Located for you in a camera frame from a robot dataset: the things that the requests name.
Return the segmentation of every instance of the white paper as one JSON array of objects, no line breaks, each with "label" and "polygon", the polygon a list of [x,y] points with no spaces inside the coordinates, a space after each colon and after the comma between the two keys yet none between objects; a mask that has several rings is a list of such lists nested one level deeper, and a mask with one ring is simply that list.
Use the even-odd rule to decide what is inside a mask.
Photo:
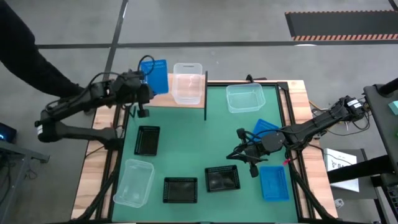
[{"label": "white paper", "polygon": [[[338,169],[338,168],[344,167],[344,166],[350,166],[350,164],[352,164],[352,165],[356,164],[356,156],[353,156],[353,155],[350,155],[347,153],[343,153],[343,152],[339,152],[336,150],[332,150],[332,149],[326,149],[325,153],[326,153],[325,154],[326,168],[328,171],[335,170],[335,169]],[[330,185],[333,187],[339,187],[342,189],[359,192],[358,179],[342,181],[342,182],[333,183]]]}]

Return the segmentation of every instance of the wooden board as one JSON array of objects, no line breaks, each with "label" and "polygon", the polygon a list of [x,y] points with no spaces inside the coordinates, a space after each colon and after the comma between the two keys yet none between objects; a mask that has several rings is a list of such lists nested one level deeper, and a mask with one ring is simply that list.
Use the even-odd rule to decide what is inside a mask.
[{"label": "wooden board", "polygon": [[[209,81],[209,83],[211,82],[242,82],[242,81],[241,80]],[[259,82],[276,82],[276,81],[259,81]],[[307,96],[307,91],[305,89],[304,81],[287,80],[280,82],[288,82],[289,84],[290,98],[293,106],[296,123],[299,124],[306,122],[309,119],[312,119],[310,104],[308,102],[308,96]],[[289,112],[287,110],[286,100],[284,97],[282,97],[282,104],[285,114],[285,120],[287,124],[290,124]],[[110,126],[113,120],[113,116],[114,116],[114,108],[112,109],[99,108],[96,113],[93,127],[96,129],[100,129],[106,126]],[[318,141],[312,141],[311,143],[319,146]],[[97,149],[99,146],[100,144],[98,142],[90,142],[88,145],[87,153]],[[331,193],[331,188],[326,173],[326,168],[323,162],[322,152],[314,147],[307,147],[302,154],[307,172],[308,183],[311,191],[314,193],[319,202],[326,208],[326,210],[334,217],[337,217],[337,211]],[[92,200],[95,198],[96,194],[98,193],[101,185],[105,160],[106,160],[106,151],[103,149],[92,154],[90,157],[88,157],[85,160],[71,218],[77,218],[79,215],[81,215],[85,211],[85,208],[92,202]],[[302,209],[303,209],[303,216],[308,217],[307,203],[301,189],[299,190],[299,194],[300,194],[300,202],[302,204]],[[109,195],[110,192],[108,191],[104,203],[104,209],[102,212],[103,217],[106,217],[107,215],[109,200],[111,200]]]}]

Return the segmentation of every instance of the wooden table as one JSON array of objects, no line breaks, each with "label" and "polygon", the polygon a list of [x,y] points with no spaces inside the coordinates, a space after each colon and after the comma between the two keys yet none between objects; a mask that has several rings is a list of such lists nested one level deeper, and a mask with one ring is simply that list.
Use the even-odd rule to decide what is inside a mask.
[{"label": "wooden table", "polygon": [[[233,80],[233,81],[209,81],[211,82],[242,82],[241,80]],[[258,81],[261,82],[276,82],[276,81]],[[289,84],[289,92],[290,99],[293,106],[295,122],[300,124],[306,122],[309,119],[312,119],[312,113],[310,109],[310,104],[308,102],[307,91],[305,89],[303,80],[281,80],[278,82],[287,82]],[[172,86],[172,75],[169,75],[169,86]],[[202,93],[204,93],[205,86],[202,85]],[[282,95],[282,104],[284,108],[285,121],[286,124],[290,124],[289,120],[289,112],[287,110],[287,104],[284,93],[281,92]],[[151,101],[152,106],[177,106],[173,100],[173,96],[168,93],[163,96],[159,96]],[[202,100],[199,105],[195,107],[204,107],[204,94],[202,94]],[[121,124],[123,119],[123,110],[121,111],[119,123]],[[93,123],[93,128],[101,129],[107,126],[111,126],[111,122],[113,120],[115,113],[115,107],[111,109],[107,107],[98,108],[95,116],[95,120]],[[318,141],[312,141],[311,144],[319,146]],[[86,153],[90,153],[95,149],[101,146],[100,143],[96,141],[92,141],[88,145],[88,149]],[[111,164],[111,169],[113,169],[116,154],[117,152],[113,152],[113,161]],[[333,196],[331,193],[331,188],[328,180],[328,176],[326,173],[326,168],[323,162],[322,152],[319,149],[314,147],[307,147],[303,152],[303,159],[305,164],[305,170],[307,173],[308,183],[311,191],[316,196],[318,201],[326,208],[329,214],[337,217],[337,211],[335,208],[335,203],[333,200]],[[100,190],[101,179],[104,171],[104,162],[106,159],[106,150],[101,149],[98,152],[90,155],[83,164],[83,170],[80,177],[80,183],[78,186],[75,204],[73,206],[73,211],[71,218],[79,217],[87,208],[87,206],[92,202],[95,198],[96,194]],[[108,212],[109,200],[112,200],[110,197],[110,190],[106,194],[104,207],[102,211],[102,216],[105,217]],[[299,195],[300,202],[302,204],[303,209],[303,217],[308,218],[308,209],[307,202],[303,192],[299,187]]]}]

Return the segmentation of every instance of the black plastic basket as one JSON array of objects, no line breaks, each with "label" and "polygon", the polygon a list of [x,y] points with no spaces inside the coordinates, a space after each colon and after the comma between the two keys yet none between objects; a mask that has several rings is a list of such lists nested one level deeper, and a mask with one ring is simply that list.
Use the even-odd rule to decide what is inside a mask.
[{"label": "black plastic basket", "polygon": [[197,203],[198,179],[191,177],[166,177],[163,203]]},{"label": "black plastic basket", "polygon": [[206,168],[205,174],[207,192],[241,188],[236,165]]},{"label": "black plastic basket", "polygon": [[142,156],[156,156],[159,134],[160,127],[139,126],[134,154]]}]

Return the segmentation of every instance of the gray floor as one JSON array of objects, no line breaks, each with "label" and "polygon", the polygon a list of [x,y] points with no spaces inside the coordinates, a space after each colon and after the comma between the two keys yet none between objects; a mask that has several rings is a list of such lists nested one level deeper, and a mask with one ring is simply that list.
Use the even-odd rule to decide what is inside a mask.
[{"label": "gray floor", "polygon": [[[38,44],[110,43],[122,0],[8,0],[36,35]],[[120,43],[234,40],[290,40],[285,11],[391,9],[387,0],[130,0]],[[308,97],[329,107],[339,97],[361,97],[362,88],[396,78],[396,45],[316,47],[222,47],[184,49],[119,49],[112,70],[135,68],[146,54],[176,62],[199,62],[211,80],[243,79],[248,73],[268,79],[305,80]],[[103,71],[108,49],[42,50],[74,82],[82,85]],[[18,129],[17,144],[51,154],[39,173],[25,182],[10,223],[48,223],[70,217],[80,177],[86,141],[38,142],[33,122],[51,96],[36,91],[3,66],[0,74],[0,122]],[[89,127],[92,116],[77,114],[68,124]],[[346,133],[345,126],[335,132]],[[327,134],[322,146],[332,149],[365,148],[369,158],[384,155],[374,122],[365,133],[350,137]],[[372,201],[347,201],[338,210],[345,220],[372,222]]]}]

